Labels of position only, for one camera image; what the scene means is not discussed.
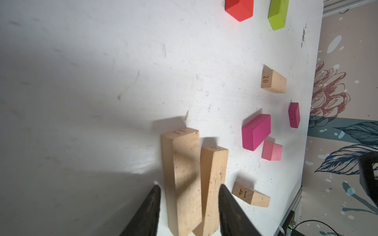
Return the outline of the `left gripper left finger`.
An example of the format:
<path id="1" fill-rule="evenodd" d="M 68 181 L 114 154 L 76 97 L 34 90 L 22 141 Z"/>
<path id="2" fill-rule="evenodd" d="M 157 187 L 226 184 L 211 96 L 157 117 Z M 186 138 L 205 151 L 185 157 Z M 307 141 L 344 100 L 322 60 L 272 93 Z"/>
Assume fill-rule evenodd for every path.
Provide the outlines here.
<path id="1" fill-rule="evenodd" d="M 154 185 L 120 236 L 156 236 L 161 202 L 161 188 Z"/>

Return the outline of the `thin wood block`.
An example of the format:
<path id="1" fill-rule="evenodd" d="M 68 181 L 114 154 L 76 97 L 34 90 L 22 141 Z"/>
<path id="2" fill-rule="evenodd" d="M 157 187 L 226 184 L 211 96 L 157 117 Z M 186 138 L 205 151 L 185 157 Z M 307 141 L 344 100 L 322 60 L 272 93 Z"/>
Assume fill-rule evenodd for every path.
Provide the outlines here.
<path id="1" fill-rule="evenodd" d="M 161 135 L 168 227 L 189 235 L 202 222 L 199 131 L 181 128 Z"/>

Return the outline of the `green block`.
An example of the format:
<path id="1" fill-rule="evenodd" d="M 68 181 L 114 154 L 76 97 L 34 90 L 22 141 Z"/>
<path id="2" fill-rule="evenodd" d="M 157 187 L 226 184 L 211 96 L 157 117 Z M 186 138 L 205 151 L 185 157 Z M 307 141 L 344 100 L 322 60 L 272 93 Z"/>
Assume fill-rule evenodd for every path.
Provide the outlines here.
<path id="1" fill-rule="evenodd" d="M 273 30 L 285 27 L 289 0 L 271 0 L 268 21 Z"/>

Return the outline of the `magenta block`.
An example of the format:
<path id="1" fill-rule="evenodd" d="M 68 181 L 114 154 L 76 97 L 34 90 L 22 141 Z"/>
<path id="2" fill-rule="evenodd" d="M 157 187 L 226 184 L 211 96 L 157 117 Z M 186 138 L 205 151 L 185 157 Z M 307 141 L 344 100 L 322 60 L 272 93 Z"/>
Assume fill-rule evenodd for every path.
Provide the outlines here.
<path id="1" fill-rule="evenodd" d="M 299 103 L 291 102 L 288 110 L 290 127 L 298 128 L 300 125 L 300 109 Z"/>
<path id="2" fill-rule="evenodd" d="M 242 146 L 255 151 L 271 133 L 271 115 L 260 114 L 242 127 Z"/>

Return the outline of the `slanted wood block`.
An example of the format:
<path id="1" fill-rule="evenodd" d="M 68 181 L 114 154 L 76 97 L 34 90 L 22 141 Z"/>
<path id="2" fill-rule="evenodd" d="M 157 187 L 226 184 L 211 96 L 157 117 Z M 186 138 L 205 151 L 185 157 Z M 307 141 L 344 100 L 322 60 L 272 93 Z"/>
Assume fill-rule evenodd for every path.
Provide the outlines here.
<path id="1" fill-rule="evenodd" d="M 232 194 L 251 206 L 269 207 L 270 197 L 238 182 L 234 183 Z"/>

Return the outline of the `light pink block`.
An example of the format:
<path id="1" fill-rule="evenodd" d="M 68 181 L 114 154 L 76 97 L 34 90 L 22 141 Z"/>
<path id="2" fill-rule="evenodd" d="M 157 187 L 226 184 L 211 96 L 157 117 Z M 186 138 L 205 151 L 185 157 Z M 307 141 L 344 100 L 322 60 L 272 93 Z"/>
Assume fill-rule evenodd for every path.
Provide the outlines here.
<path id="1" fill-rule="evenodd" d="M 262 159 L 268 161 L 281 161 L 283 146 L 269 141 L 264 141 Z"/>

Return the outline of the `wide upright wood block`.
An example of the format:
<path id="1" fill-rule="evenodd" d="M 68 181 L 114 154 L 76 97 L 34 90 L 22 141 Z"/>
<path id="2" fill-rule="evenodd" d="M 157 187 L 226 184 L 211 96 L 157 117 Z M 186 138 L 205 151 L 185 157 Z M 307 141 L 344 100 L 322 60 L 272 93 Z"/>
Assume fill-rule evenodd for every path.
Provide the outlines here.
<path id="1" fill-rule="evenodd" d="M 193 230 L 196 236 L 211 236 L 220 227 L 219 190 L 225 182 L 228 153 L 220 146 L 201 149 L 202 222 Z"/>

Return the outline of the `magenta block centre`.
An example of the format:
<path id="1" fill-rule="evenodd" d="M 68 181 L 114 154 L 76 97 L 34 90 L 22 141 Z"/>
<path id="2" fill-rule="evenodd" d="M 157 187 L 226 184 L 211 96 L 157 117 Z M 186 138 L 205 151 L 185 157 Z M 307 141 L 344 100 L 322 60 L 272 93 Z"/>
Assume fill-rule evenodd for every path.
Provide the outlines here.
<path id="1" fill-rule="evenodd" d="M 255 151 L 271 133 L 271 115 L 260 114 L 242 127 L 242 146 Z"/>

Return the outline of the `natural wood block upper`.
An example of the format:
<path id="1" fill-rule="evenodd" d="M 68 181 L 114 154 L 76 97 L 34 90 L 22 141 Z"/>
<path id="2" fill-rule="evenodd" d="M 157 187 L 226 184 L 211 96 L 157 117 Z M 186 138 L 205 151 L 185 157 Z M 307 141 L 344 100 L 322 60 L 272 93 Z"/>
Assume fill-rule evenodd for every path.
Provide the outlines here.
<path id="1" fill-rule="evenodd" d="M 287 79 L 277 71 L 268 69 L 263 71 L 261 88 L 273 93 L 286 92 Z"/>

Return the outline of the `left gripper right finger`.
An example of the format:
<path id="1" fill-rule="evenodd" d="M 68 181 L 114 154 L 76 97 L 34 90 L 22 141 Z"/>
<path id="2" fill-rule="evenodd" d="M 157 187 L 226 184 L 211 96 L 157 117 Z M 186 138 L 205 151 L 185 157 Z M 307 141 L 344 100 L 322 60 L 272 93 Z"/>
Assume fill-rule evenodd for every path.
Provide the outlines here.
<path id="1" fill-rule="evenodd" d="M 218 199 L 222 236 L 261 236 L 224 184 L 220 185 Z"/>

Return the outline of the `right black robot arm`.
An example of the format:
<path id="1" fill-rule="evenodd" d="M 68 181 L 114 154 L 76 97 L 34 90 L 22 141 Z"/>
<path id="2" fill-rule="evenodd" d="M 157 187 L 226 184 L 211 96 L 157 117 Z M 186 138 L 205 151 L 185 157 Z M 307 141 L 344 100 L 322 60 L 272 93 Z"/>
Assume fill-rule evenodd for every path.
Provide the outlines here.
<path id="1" fill-rule="evenodd" d="M 360 185 L 376 206 L 378 206 L 378 180 L 374 175 L 373 165 L 377 163 L 377 152 L 369 152 L 358 158 Z"/>

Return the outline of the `red block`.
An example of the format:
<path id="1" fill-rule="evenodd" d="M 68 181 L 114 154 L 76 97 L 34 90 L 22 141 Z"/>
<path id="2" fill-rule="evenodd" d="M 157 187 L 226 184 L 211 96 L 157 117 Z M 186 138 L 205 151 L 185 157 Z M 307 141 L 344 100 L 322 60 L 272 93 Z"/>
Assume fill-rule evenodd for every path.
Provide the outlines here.
<path id="1" fill-rule="evenodd" d="M 253 17 L 254 0 L 226 0 L 225 11 L 238 22 L 242 22 Z"/>

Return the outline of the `magenta block right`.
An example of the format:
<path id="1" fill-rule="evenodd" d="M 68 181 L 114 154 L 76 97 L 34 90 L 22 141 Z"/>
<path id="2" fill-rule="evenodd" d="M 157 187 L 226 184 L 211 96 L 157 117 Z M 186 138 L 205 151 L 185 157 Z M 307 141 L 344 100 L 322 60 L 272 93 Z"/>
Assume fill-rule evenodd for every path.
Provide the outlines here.
<path id="1" fill-rule="evenodd" d="M 290 127 L 298 128 L 300 125 L 300 109 L 299 103 L 291 102 L 288 110 Z"/>

